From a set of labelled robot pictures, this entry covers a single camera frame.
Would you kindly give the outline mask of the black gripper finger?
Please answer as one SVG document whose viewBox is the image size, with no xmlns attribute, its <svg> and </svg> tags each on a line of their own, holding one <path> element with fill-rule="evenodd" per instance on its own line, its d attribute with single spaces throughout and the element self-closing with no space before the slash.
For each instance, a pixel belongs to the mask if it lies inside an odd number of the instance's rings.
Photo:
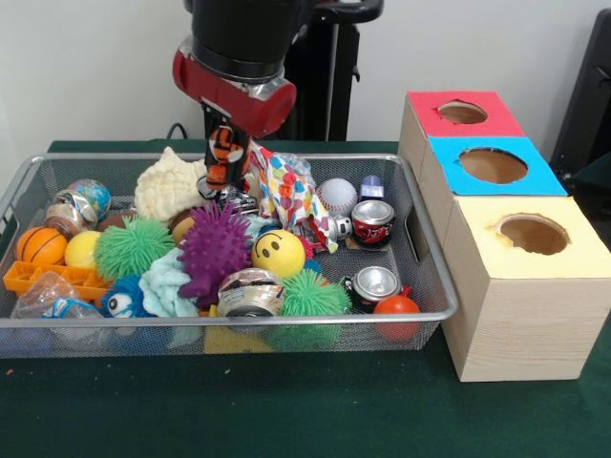
<svg viewBox="0 0 611 458">
<path fill-rule="evenodd" d="M 207 148 L 205 164 L 209 184 L 227 183 L 227 166 L 232 149 L 232 128 L 203 105 Z"/>
<path fill-rule="evenodd" d="M 233 144 L 237 150 L 232 153 L 231 182 L 238 189 L 245 188 L 245 175 L 249 171 L 250 136 L 243 130 L 234 129 Z"/>
</svg>

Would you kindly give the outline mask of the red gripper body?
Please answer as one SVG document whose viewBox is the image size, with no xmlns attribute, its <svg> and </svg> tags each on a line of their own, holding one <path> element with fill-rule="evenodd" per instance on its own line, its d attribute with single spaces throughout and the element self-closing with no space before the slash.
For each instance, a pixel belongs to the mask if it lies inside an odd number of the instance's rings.
<svg viewBox="0 0 611 458">
<path fill-rule="evenodd" d="M 253 85 L 215 75 L 196 61 L 189 46 L 177 49 L 173 78 L 190 98 L 254 137 L 277 132 L 297 98 L 297 88 L 281 76 Z"/>
</svg>

